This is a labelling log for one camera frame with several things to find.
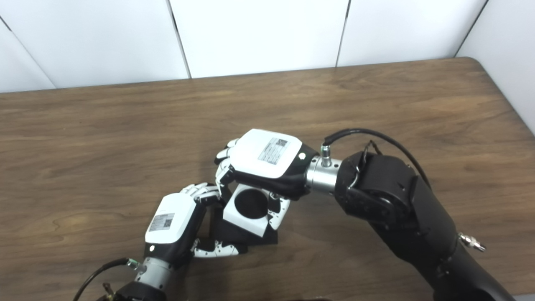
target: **robotic hand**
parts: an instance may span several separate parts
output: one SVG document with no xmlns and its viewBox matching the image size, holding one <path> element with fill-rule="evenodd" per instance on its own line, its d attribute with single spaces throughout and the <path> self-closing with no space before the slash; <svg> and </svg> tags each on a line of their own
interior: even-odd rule
<svg viewBox="0 0 535 301">
<path fill-rule="evenodd" d="M 247 252 L 244 245 L 197 238 L 207 206 L 221 201 L 218 187 L 208 183 L 191 184 L 178 193 L 166 195 L 145 233 L 144 262 L 118 259 L 97 270 L 82 285 L 74 301 L 100 272 L 117 265 L 128 265 L 137 272 L 134 281 L 113 292 L 104 283 L 106 301 L 166 301 L 165 289 L 174 271 L 187 265 L 192 257 L 233 256 Z"/>
<path fill-rule="evenodd" d="M 373 141 L 344 160 L 332 159 L 330 145 L 354 133 L 380 137 L 396 146 L 419 175 L 401 159 L 383 155 Z M 368 152 L 370 146 L 375 153 Z M 217 154 L 215 163 L 219 165 L 216 184 L 222 192 L 236 181 L 285 200 L 310 192 L 333 196 L 346 214 L 368 221 L 398 258 L 420 272 L 433 288 L 435 301 L 514 301 L 462 244 L 480 251 L 485 247 L 456 231 L 418 162 L 382 133 L 339 131 L 325 138 L 320 156 L 296 137 L 253 129 L 230 141 Z"/>
</svg>

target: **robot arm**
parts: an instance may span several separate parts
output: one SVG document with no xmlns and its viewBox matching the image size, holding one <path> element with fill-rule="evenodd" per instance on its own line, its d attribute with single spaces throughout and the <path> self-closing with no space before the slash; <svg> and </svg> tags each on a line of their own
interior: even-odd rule
<svg viewBox="0 0 535 301">
<path fill-rule="evenodd" d="M 419 175 L 401 159 L 382 155 L 372 141 L 362 152 L 332 159 L 331 143 L 353 133 L 378 136 L 398 147 Z M 370 145 L 376 153 L 368 152 Z M 333 196 L 346 214 L 368 221 L 397 257 L 422 274 L 435 301 L 514 300 L 459 243 L 484 250 L 472 237 L 457 233 L 418 162 L 384 134 L 343 130 L 325 139 L 319 155 L 295 137 L 254 129 L 232 140 L 216 163 L 220 189 L 235 180 L 287 199 L 310 192 Z"/>
</svg>

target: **silver fitting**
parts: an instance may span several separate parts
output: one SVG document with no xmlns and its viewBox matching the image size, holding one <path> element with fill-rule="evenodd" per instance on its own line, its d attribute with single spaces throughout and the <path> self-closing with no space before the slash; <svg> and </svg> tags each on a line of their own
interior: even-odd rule
<svg viewBox="0 0 535 301">
<path fill-rule="evenodd" d="M 333 164 L 331 161 L 331 146 L 322 145 L 322 166 L 330 167 Z"/>
<path fill-rule="evenodd" d="M 459 240 L 467 247 L 476 249 L 479 252 L 485 252 L 487 248 L 477 241 L 473 236 L 464 235 L 461 232 L 457 234 Z"/>
<path fill-rule="evenodd" d="M 128 259 L 126 266 L 140 274 L 143 274 L 147 271 L 147 267 L 145 265 L 140 264 L 137 260 L 134 260 L 132 258 Z"/>
</svg>

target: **wood grain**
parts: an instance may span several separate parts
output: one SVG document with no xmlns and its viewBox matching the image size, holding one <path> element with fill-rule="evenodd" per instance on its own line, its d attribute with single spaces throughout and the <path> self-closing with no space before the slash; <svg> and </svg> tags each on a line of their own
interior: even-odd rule
<svg viewBox="0 0 535 301">
<path fill-rule="evenodd" d="M 456 58 L 0 94 L 0 299 L 69 300 L 102 263 L 140 258 L 161 197 L 213 179 L 215 154 L 250 128 L 318 147 L 355 126 L 409 148 L 458 228 L 487 245 L 473 256 L 511 293 L 535 292 L 535 139 L 482 67 Z M 366 138 L 344 138 L 333 157 Z M 332 199 L 292 203 L 279 235 L 194 260 L 189 299 L 431 299 Z M 82 299 L 132 277 L 111 270 Z"/>
</svg>

